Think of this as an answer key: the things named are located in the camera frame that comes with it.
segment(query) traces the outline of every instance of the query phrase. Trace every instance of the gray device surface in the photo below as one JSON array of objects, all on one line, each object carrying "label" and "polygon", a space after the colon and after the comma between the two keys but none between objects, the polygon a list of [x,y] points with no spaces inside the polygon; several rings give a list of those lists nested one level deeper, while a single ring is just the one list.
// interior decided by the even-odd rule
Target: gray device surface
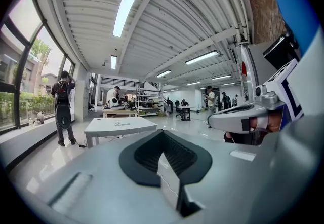
[{"label": "gray device surface", "polygon": [[[324,115],[304,116],[261,146],[224,143],[172,132],[206,149],[213,163],[204,178],[185,186],[201,210],[183,218],[159,188],[137,185],[118,164],[121,151],[141,133],[96,146],[54,173],[37,198],[20,190],[47,223],[269,223],[290,209],[307,187],[324,149]],[[92,176],[66,216],[49,207],[77,173]]]}]

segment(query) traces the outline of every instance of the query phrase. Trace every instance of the white shirt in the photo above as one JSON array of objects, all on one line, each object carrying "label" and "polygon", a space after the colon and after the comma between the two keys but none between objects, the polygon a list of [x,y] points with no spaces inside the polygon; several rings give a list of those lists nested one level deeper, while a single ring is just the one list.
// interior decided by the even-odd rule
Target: white shirt
[{"label": "white shirt", "polygon": [[107,92],[107,96],[106,96],[106,102],[110,101],[111,98],[116,98],[117,96],[117,92],[115,89],[111,89]]},{"label": "white shirt", "polygon": [[[210,92],[208,94],[208,98],[215,99],[215,94],[213,92]],[[214,101],[208,100],[208,107],[210,106],[215,107],[215,100]]]}]

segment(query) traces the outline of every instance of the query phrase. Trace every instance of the fluorescent light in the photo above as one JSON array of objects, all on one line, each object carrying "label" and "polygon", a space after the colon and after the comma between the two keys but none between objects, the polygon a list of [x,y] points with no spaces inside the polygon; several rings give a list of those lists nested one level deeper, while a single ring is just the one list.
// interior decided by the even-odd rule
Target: fluorescent light
[{"label": "fluorescent light", "polygon": [[165,72],[163,72],[163,73],[160,73],[160,74],[157,75],[156,77],[160,78],[160,77],[165,76],[166,74],[169,74],[169,73],[171,73],[171,71],[170,71],[170,70],[167,70],[167,71],[165,71]]},{"label": "fluorescent light", "polygon": [[111,69],[116,69],[117,57],[111,56]]},{"label": "fluorescent light", "polygon": [[224,85],[232,85],[232,84],[235,84],[235,83],[230,83],[230,84],[221,84],[221,86],[224,86]]},{"label": "fluorescent light", "polygon": [[191,84],[187,84],[187,85],[193,85],[193,84],[200,84],[200,82],[195,82],[195,83],[191,83]]},{"label": "fluorescent light", "polygon": [[189,61],[186,62],[186,64],[193,64],[193,63],[196,63],[200,60],[203,60],[203,59],[206,59],[206,58],[209,58],[209,57],[212,57],[212,56],[216,56],[218,54],[218,52],[215,50],[213,52],[209,52],[207,54],[204,54],[204,55],[201,55],[201,56],[198,56],[196,58],[193,58]]},{"label": "fluorescent light", "polygon": [[228,77],[232,77],[232,76],[220,76],[220,77],[213,78],[213,80],[218,80],[218,79],[223,79]]},{"label": "fluorescent light", "polygon": [[121,0],[115,21],[115,27],[113,29],[114,36],[120,37],[122,35],[128,13],[130,12],[134,1],[135,0]]}]

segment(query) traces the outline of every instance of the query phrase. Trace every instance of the black rubber cover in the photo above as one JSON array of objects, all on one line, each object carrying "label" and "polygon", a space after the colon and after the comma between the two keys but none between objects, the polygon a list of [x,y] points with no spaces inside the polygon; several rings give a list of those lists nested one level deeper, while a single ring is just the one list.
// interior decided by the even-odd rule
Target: black rubber cover
[{"label": "black rubber cover", "polygon": [[119,165],[135,183],[160,187],[157,168],[162,153],[182,185],[201,181],[212,165],[208,151],[163,130],[157,130],[125,148],[119,155]]}]

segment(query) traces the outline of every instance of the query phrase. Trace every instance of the ceiling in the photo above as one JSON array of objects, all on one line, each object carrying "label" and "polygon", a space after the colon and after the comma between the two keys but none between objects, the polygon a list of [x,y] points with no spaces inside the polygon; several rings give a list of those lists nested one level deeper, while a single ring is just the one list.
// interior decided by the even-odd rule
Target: ceiling
[{"label": "ceiling", "polygon": [[[201,85],[215,84],[212,77],[227,74],[232,79],[220,83],[240,81],[228,48],[244,39],[246,23],[253,26],[249,0],[243,0],[244,9],[240,0],[136,0],[118,38],[112,32],[120,1],[62,0],[68,21],[65,30],[70,30],[90,70],[172,85],[198,80]],[[223,56],[185,64],[213,50]],[[111,55],[117,56],[116,70],[102,67]],[[171,73],[156,78],[165,70]]]}]

